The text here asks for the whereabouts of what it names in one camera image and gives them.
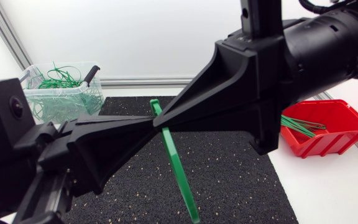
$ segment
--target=red storage bin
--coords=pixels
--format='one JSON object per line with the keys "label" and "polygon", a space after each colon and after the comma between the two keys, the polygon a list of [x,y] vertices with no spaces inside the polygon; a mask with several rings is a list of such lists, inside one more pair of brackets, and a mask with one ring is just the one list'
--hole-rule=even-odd
{"label": "red storage bin", "polygon": [[343,154],[358,141],[358,112],[343,100],[303,101],[283,114],[326,126],[325,130],[315,131],[313,138],[282,126],[281,134],[296,156]]}

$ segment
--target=green cable tie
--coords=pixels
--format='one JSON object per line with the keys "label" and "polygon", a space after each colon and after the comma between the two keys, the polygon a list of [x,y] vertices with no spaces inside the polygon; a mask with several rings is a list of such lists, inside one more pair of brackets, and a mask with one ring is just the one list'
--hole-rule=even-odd
{"label": "green cable tie", "polygon": [[[150,105],[152,107],[154,116],[158,116],[162,112],[158,99],[150,100]],[[173,143],[169,128],[162,129],[162,139],[165,145],[165,149],[167,150],[169,161],[171,162],[173,173],[177,179],[181,195],[185,201],[187,210],[189,211],[191,221],[193,221],[193,223],[199,223],[200,216],[198,215],[196,202],[194,201],[193,194],[191,193],[190,185],[187,181],[183,166],[181,165],[179,154],[175,147],[175,143]]]}

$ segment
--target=speckled black mat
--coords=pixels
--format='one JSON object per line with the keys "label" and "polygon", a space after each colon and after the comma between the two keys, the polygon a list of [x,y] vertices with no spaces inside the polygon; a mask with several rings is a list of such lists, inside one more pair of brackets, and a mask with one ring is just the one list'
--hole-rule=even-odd
{"label": "speckled black mat", "polygon": [[[151,115],[152,97],[107,98],[100,115]],[[172,97],[158,97],[164,107]],[[240,132],[173,133],[201,223],[298,223],[268,156]],[[191,223],[158,134],[67,223]]]}

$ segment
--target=transparent plastic bin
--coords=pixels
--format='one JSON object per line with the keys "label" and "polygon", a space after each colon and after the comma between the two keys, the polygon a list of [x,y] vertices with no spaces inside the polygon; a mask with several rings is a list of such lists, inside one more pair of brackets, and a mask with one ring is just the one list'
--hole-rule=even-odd
{"label": "transparent plastic bin", "polygon": [[74,88],[38,89],[44,79],[60,79],[56,72],[47,74],[55,66],[56,68],[71,66],[61,70],[67,71],[75,80],[83,81],[94,65],[97,63],[45,63],[31,65],[25,69],[21,85],[35,122],[42,124],[51,121],[61,124],[64,121],[77,119],[80,114],[98,114],[104,98],[97,73],[90,81],[89,86],[87,82],[82,82]]}

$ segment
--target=green cable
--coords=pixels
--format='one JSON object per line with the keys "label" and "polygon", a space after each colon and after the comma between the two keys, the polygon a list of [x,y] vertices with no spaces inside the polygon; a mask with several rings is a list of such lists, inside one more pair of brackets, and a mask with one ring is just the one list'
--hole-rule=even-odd
{"label": "green cable", "polygon": [[[73,78],[68,71],[64,71],[64,68],[74,68],[79,73],[79,79]],[[83,80],[81,80],[81,72],[78,68],[73,66],[56,67],[53,63],[53,69],[47,71],[47,78],[39,70],[39,75],[32,77],[28,81],[27,88],[31,88],[33,80],[36,78],[41,80],[41,84],[38,85],[38,89],[49,88],[76,88],[79,87]],[[56,73],[57,78],[52,76],[52,72]],[[56,123],[62,123],[76,119],[80,114],[95,114],[100,111],[103,104],[103,96],[96,87],[94,81],[91,82],[90,87],[83,93],[74,95],[45,95],[40,98],[28,98],[27,99],[32,113],[35,118],[43,122],[53,121]]]}
{"label": "green cable", "polygon": [[284,115],[281,116],[281,125],[298,131],[299,133],[304,134],[309,138],[313,138],[316,136],[315,133],[313,133],[312,131],[316,131],[318,129],[326,129],[325,125],[323,124],[303,121],[300,119],[290,118]]}
{"label": "green cable", "polygon": [[[159,115],[162,112],[158,99],[150,100],[150,105],[155,116]],[[185,201],[187,210],[189,211],[191,221],[193,223],[199,223],[200,215],[198,214],[196,202],[194,201],[193,194],[191,193],[190,185],[187,181],[183,166],[181,165],[179,154],[175,147],[175,143],[173,143],[169,128],[162,129],[162,137],[165,149],[167,150],[169,161],[173,169],[173,173],[177,178],[181,195]]]}

